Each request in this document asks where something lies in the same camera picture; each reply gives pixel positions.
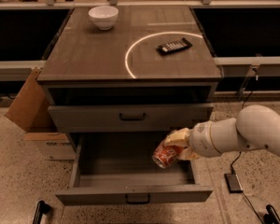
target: closed drawer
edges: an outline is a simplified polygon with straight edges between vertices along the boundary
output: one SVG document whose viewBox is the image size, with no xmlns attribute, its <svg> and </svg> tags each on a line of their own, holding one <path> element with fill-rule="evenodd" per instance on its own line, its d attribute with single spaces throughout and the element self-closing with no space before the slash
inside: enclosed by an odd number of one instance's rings
<svg viewBox="0 0 280 224">
<path fill-rule="evenodd" d="M 65 205 L 204 202 L 212 188 L 196 184 L 189 161 L 167 169 L 151 159 L 164 132 L 81 133 Z"/>
<path fill-rule="evenodd" d="M 209 119 L 212 104 L 50 106 L 60 132 L 169 131 Z"/>
</svg>

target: floor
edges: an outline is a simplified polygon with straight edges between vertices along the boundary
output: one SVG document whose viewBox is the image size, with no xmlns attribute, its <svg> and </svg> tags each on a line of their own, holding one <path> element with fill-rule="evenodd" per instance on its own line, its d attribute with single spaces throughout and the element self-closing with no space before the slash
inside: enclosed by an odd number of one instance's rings
<svg viewBox="0 0 280 224">
<path fill-rule="evenodd" d="M 280 114 L 280 95 L 271 96 L 252 95 L 245 105 L 266 105 Z M 5 117 L 8 102 L 0 104 L 0 224 L 33 223 L 39 200 L 52 207 L 42 224 L 260 223 L 244 196 L 229 194 L 225 183 L 237 152 L 197 160 L 214 188 L 205 203 L 64 207 L 54 192 L 66 189 L 72 162 L 45 161 L 32 143 L 24 142 L 24 131 Z M 237 99 L 219 98 L 211 120 L 236 117 L 241 106 Z M 280 158 L 265 150 L 243 153 L 234 168 L 256 212 L 263 217 L 271 204 L 280 216 Z"/>
</svg>

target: red can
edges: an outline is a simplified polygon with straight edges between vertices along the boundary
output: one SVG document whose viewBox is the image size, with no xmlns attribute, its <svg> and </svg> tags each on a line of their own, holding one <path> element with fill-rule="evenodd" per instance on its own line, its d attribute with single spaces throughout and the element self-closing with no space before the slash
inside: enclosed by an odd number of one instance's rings
<svg viewBox="0 0 280 224">
<path fill-rule="evenodd" d="M 184 150 L 183 147 L 179 146 L 165 146 L 164 142 L 165 139 L 161 141 L 152 155 L 154 162 L 156 162 L 161 168 L 169 167 Z"/>
</svg>

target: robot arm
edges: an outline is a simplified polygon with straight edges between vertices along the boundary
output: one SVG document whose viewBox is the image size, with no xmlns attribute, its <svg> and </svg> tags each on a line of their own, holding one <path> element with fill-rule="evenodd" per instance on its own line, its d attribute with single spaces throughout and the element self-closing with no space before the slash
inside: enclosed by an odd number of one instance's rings
<svg viewBox="0 0 280 224">
<path fill-rule="evenodd" d="M 180 160 L 256 149 L 266 149 L 280 157 L 280 116 L 268 107 L 251 105 L 242 109 L 237 119 L 207 121 L 192 130 L 185 128 L 169 134 L 164 145 L 184 147 Z"/>
</svg>

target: white bowl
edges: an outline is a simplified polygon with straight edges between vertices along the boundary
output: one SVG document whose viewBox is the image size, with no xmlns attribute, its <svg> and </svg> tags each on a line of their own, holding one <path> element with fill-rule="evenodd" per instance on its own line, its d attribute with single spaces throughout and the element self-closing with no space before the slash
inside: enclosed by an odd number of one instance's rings
<svg viewBox="0 0 280 224">
<path fill-rule="evenodd" d="M 110 29 L 118 19 L 119 10 L 112 6 L 92 8 L 89 13 L 92 22 L 101 30 Z"/>
</svg>

